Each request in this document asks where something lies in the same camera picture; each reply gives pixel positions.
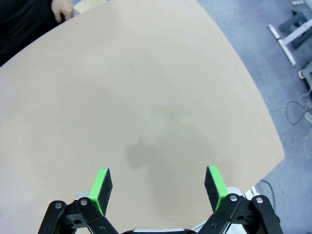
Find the person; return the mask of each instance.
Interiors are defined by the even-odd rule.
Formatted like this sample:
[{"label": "person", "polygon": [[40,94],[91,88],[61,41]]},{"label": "person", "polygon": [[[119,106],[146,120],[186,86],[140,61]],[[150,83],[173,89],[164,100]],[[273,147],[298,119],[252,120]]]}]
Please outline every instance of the person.
[{"label": "person", "polygon": [[0,66],[73,16],[73,0],[0,0]]}]

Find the gray carpet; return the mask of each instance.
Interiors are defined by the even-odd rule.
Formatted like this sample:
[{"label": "gray carpet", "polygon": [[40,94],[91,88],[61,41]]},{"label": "gray carpet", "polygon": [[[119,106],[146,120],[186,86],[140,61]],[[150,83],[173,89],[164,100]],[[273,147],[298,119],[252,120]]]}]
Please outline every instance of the gray carpet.
[{"label": "gray carpet", "polygon": [[[312,39],[293,51],[297,65],[292,67],[267,28],[269,23],[278,28],[292,16],[292,9],[300,11],[306,7],[292,7],[287,0],[199,0],[199,3],[244,62],[283,144],[285,159],[265,178],[273,186],[282,229],[285,234],[312,232],[312,158],[306,157],[303,149],[312,125],[304,118],[292,126],[285,115],[286,103],[298,101],[299,96],[309,90],[297,72],[312,60]],[[295,106],[290,106],[289,111],[293,121],[303,113]],[[311,149],[312,140],[307,141],[307,146]],[[257,188],[272,200],[267,184],[259,183]]]}]

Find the table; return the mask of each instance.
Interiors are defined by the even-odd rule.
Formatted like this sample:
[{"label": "table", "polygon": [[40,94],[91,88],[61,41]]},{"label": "table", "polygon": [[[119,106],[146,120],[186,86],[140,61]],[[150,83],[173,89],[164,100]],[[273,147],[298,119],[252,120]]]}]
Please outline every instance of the table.
[{"label": "table", "polygon": [[248,190],[284,157],[243,63],[195,0],[113,0],[0,69],[0,227],[36,233],[109,167],[107,218],[192,228],[208,164]]}]

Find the beige tabletop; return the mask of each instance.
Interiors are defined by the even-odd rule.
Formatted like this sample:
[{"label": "beige tabletop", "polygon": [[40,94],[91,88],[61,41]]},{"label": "beige tabletop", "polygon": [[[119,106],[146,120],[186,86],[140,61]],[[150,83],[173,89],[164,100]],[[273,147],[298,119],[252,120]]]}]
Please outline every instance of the beige tabletop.
[{"label": "beige tabletop", "polygon": [[0,233],[37,233],[51,201],[72,202],[106,167],[119,232],[192,228],[211,214],[208,164],[244,192],[283,156],[253,80],[195,0],[112,0],[0,68]]}]

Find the hand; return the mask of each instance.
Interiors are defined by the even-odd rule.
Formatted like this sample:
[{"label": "hand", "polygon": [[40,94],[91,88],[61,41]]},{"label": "hand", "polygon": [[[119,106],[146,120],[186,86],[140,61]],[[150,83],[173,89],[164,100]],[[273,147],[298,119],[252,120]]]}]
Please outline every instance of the hand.
[{"label": "hand", "polygon": [[72,0],[52,0],[51,8],[55,20],[58,23],[61,23],[62,21],[61,14],[65,16],[65,20],[74,17],[74,5]]}]

